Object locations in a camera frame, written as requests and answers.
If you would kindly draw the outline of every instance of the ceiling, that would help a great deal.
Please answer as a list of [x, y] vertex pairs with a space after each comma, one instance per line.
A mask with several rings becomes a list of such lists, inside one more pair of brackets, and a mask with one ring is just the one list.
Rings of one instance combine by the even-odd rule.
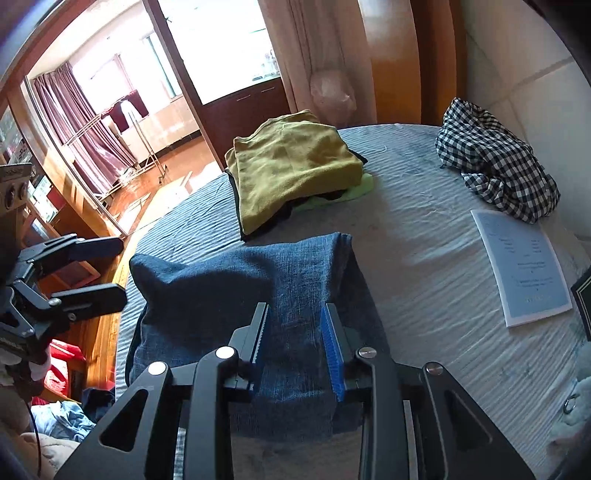
[[49, 46], [29, 72], [30, 79], [68, 60], [87, 40], [141, 0], [98, 0], [82, 12]]

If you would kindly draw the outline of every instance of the folded yellow garment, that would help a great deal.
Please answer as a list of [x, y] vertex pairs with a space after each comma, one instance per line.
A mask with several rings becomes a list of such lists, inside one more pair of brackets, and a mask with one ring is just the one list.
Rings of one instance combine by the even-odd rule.
[[363, 164], [336, 128], [309, 111], [271, 118], [226, 153], [239, 197], [242, 231], [249, 235], [289, 200], [359, 185]]

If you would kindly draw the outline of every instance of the gingham fabric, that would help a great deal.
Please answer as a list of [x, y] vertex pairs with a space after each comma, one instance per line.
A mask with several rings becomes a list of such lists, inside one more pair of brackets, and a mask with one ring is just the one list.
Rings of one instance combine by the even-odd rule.
[[539, 164], [531, 145], [473, 103], [453, 100], [435, 148], [444, 166], [462, 172], [472, 192], [519, 220], [536, 223], [560, 200], [556, 182]]

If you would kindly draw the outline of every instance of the sliding door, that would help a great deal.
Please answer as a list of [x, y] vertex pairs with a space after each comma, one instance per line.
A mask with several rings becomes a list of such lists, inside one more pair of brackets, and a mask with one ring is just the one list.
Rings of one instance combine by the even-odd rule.
[[221, 168], [235, 137], [290, 112], [256, 0], [144, 0]]

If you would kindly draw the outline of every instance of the beige curtain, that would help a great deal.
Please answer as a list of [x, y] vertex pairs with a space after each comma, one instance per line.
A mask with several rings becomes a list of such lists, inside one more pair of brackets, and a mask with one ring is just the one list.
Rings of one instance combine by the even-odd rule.
[[336, 127], [376, 123], [358, 0], [259, 0], [292, 112]]

